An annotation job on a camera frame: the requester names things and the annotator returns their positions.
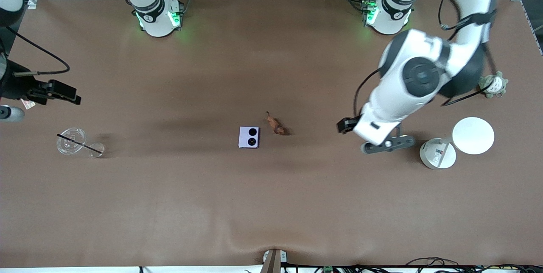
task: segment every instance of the green stuffed toy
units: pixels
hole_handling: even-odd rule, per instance
[[[502,97],[506,93],[506,84],[509,80],[504,79],[504,74],[502,72],[497,72],[496,75],[488,75],[486,77],[479,78],[479,88],[484,89],[485,87],[490,87],[483,91],[487,98],[492,98],[494,95],[496,97]]]

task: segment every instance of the transparent plastic cup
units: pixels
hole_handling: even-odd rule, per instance
[[[64,155],[78,154],[80,156],[96,158],[101,157],[104,153],[104,145],[98,142],[89,142],[87,134],[81,128],[70,128],[60,135],[66,138],[59,136],[56,140],[56,148]]]

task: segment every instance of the brown tabletop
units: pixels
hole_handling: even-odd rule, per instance
[[[417,0],[409,27],[446,37],[439,1]],[[498,9],[504,97],[438,98],[403,123],[421,141],[468,116],[493,126],[487,153],[438,172],[420,144],[369,156],[337,134],[392,38],[345,0],[193,0],[163,39],[124,0],[39,0],[20,32],[70,63],[54,78],[83,102],[0,126],[0,266],[253,265],[269,248],[311,265],[543,263],[541,56],[521,4]],[[10,58],[61,67],[20,39]],[[274,135],[266,111],[293,135]],[[106,156],[60,154],[72,126],[105,139]],[[262,128],[259,149],[238,148],[239,126]]]

